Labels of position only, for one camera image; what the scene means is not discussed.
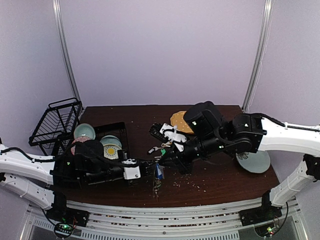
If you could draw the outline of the blue tag key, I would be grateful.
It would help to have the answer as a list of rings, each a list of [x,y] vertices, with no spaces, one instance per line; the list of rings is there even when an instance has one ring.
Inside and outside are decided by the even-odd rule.
[[[155,165],[155,178],[158,180],[164,179],[164,167],[159,163]]]

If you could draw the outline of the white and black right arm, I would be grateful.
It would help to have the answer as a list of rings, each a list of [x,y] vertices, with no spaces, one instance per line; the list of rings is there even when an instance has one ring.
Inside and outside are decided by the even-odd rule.
[[[160,158],[162,166],[174,165],[181,174],[191,172],[193,163],[214,154],[229,156],[265,151],[302,153],[303,159],[282,183],[268,190],[256,210],[259,220],[268,220],[308,183],[320,179],[320,128],[282,122],[263,113],[240,113],[226,120],[211,102],[193,105],[183,115],[191,133],[167,123],[155,123],[150,134],[170,143]]]

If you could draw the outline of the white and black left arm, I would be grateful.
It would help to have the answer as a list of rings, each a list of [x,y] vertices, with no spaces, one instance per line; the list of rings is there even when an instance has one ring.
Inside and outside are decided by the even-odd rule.
[[[71,143],[58,155],[35,155],[19,147],[0,145],[0,171],[37,180],[50,190],[88,193],[100,185],[115,182],[135,184],[152,175],[155,162],[120,156],[105,156],[105,147],[98,140]]]

